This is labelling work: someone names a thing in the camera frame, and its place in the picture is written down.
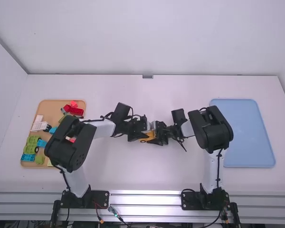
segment wooden tray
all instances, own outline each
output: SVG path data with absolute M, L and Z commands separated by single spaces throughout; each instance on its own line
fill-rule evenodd
M 43 115 L 43 120 L 46 121 L 49 125 L 52 127 L 56 127 L 59 125 L 58 121 L 63 116 L 61 112 L 61 108 L 65 105 L 69 105 L 72 100 L 43 100 L 39 103 L 35 117 L 33 122 L 35 121 L 35 118 L 37 115 Z M 74 100 L 78 104 L 78 108 L 86 110 L 86 103 L 83 100 Z M 44 131 L 38 131 L 38 132 L 29 132 L 28 137 L 32 135 L 39 135 L 41 136 L 42 140 L 49 141 L 52 134 Z M 44 148 L 39 147 L 39 151 L 37 154 L 44 155 Z M 24 168 L 52 168 L 52 166 L 48 166 L 48 157 L 46 157 L 44 164 L 38 165 L 34 161 L 20 161 L 21 166 Z

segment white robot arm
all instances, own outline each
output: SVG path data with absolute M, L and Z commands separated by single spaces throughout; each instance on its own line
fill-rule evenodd
M 233 139 L 233 132 L 216 106 L 190 111 L 189 119 L 186 119 L 183 109 L 174 110 L 174 125 L 171 126 L 159 121 L 151 124 L 145 115 L 134 115 L 133 109 L 129 116 L 131 109 L 130 106 L 118 103 L 114 112 L 101 116 L 100 120 L 80 120 L 73 116 L 64 118 L 45 147 L 45 155 L 64 176 L 67 190 L 63 195 L 67 193 L 68 197 L 76 200 L 79 208 L 93 208 L 90 204 L 94 193 L 82 168 L 93 139 L 126 134 L 128 142 L 144 139 L 147 143 L 163 146 L 171 138 L 184 148 L 184 139 L 195 136 L 199 146 L 205 149 L 205 164 L 200 192 L 193 191 L 192 196 L 193 201 L 198 201 L 200 206 L 194 205 L 192 209 L 217 209 L 222 202 L 229 201 L 224 197 L 226 192 L 222 188 L 222 166 L 219 163 Z M 151 131 L 155 132 L 153 138 L 148 134 Z

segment yellow object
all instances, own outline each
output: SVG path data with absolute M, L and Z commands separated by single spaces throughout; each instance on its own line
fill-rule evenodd
M 35 157 L 35 162 L 36 162 L 36 164 L 38 164 L 38 165 L 42 165 L 43 163 L 44 163 L 44 160 L 45 160 L 46 158 L 45 158 L 45 156 L 43 156 L 43 155 L 37 155 L 36 157 Z
M 149 132 L 147 132 L 147 133 L 145 133 L 147 136 L 149 136 L 149 138 L 146 138 L 146 139 L 139 139 L 139 141 L 141 142 L 141 143 L 145 143 L 146 141 L 150 141 L 150 140 L 152 140 L 152 139 L 155 139 L 155 131 L 154 130 L 152 130 L 152 131 L 149 131 Z
M 53 167 L 53 165 L 52 165 L 52 163 L 51 163 L 51 160 L 50 160 L 50 159 L 48 160 L 47 166 L 48 166 L 48 167 Z

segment lego brick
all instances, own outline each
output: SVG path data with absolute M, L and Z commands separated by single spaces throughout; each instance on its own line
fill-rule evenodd
M 35 154 L 38 153 L 39 148 L 36 145 L 26 145 L 23 148 L 24 154 Z
M 47 141 L 39 139 L 38 143 L 37 143 L 37 146 L 45 148 L 46 144 L 47 144 Z
M 78 108 L 78 105 L 75 101 L 71 101 L 70 103 L 72 108 Z
M 43 165 L 45 159 L 46 159 L 45 156 L 43 156 L 43 155 L 37 155 L 37 156 L 35 157 L 35 162 L 36 162 L 36 164 Z
M 83 116 L 84 115 L 84 110 L 81 109 L 81 108 L 71 108 L 70 113 L 72 115 Z
M 51 163 L 51 160 L 50 160 L 50 159 L 48 160 L 47 166 L 48 166 L 48 167 L 53 167 L 53 165 L 52 165 L 52 163 Z
M 67 112 L 65 111 L 64 108 L 61 108 L 60 110 L 62 111 L 62 114 L 63 114 L 63 115 L 67 114 Z
M 34 123 L 42 122 L 43 115 L 37 115 Z
M 58 127 L 52 127 L 51 130 L 49 130 L 49 133 L 54 134 L 57 128 Z
M 35 132 L 35 131 L 45 130 L 47 128 L 47 124 L 48 124 L 47 122 L 33 123 L 32 129 L 30 131 Z
M 63 119 L 67 116 L 67 115 L 70 115 L 70 113 L 67 113 L 65 115 L 63 115 L 60 120 L 58 120 L 58 123 L 61 123 L 63 121 Z
M 24 162 L 33 162 L 35 160 L 35 156 L 35 154 L 23 154 L 20 160 Z
M 37 143 L 38 143 L 38 140 L 41 139 L 41 137 L 39 135 L 32 135 L 32 136 L 29 136 L 27 138 L 27 145 L 34 145 L 36 146 Z
M 70 105 L 67 105 L 67 104 L 66 104 L 66 105 L 63 107 L 63 109 L 65 110 L 66 113 L 69 113 L 69 112 L 71 111 L 72 107 L 71 107 Z

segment light blue mat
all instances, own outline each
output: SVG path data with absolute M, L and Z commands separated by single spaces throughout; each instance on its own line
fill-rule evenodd
M 224 167 L 271 168 L 276 164 L 257 103 L 251 99 L 213 99 L 233 129 Z

